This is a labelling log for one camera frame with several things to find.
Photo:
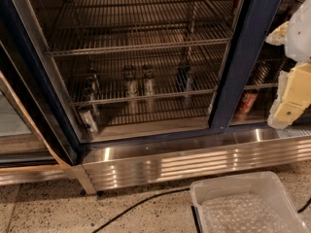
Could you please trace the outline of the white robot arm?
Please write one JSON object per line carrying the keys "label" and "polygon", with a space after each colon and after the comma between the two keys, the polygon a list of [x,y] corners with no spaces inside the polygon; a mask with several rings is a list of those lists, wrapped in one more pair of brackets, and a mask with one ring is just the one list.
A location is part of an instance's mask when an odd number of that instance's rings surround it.
{"label": "white robot arm", "polygon": [[277,98],[267,119],[270,127],[285,129],[311,105],[311,0],[305,0],[265,42],[283,45],[286,57],[296,62],[289,72],[280,72]]}

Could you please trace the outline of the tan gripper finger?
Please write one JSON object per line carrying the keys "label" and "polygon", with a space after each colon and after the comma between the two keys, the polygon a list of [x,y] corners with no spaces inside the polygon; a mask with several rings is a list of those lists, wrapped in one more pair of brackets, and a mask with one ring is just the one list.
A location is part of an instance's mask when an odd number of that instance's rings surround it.
{"label": "tan gripper finger", "polygon": [[265,39],[265,42],[273,46],[282,46],[286,43],[286,34],[289,22],[286,21],[274,29]]}
{"label": "tan gripper finger", "polygon": [[311,64],[297,63],[290,72],[280,72],[277,98],[270,108],[267,124],[275,129],[284,129],[310,105]]}

